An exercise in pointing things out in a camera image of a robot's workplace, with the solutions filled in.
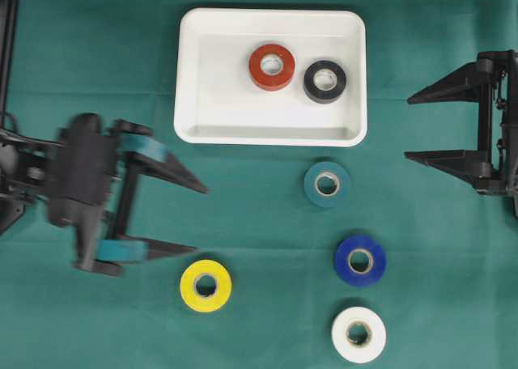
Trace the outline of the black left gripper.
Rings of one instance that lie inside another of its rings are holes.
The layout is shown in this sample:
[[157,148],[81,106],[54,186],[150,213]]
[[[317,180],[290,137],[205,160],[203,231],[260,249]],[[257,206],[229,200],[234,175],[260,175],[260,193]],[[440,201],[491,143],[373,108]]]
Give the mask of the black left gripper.
[[77,259],[74,267],[96,274],[117,277],[126,264],[141,263],[158,258],[177,257],[196,252],[198,248],[126,234],[138,186],[138,176],[150,176],[199,193],[208,188],[168,149],[151,136],[146,126],[118,120],[108,132],[116,149],[115,160],[125,166],[117,209],[104,207],[83,213],[76,228]]

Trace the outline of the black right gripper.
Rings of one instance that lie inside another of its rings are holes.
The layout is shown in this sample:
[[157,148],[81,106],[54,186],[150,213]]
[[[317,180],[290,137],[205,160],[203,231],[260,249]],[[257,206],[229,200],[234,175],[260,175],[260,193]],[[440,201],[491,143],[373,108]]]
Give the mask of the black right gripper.
[[478,102],[478,149],[407,151],[404,156],[445,172],[487,195],[517,196],[517,51],[478,54],[407,104]]

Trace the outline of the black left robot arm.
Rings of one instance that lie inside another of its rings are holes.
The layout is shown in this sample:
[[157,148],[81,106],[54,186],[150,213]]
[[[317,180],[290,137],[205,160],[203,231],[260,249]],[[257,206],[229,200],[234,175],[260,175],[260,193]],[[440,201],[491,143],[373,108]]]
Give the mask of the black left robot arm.
[[75,229],[76,269],[117,277],[125,264],[195,252],[126,233],[140,176],[208,191],[152,129],[122,119],[104,129],[99,115],[81,113],[55,141],[19,133],[6,110],[18,2],[1,0],[1,230],[42,200],[50,224]]

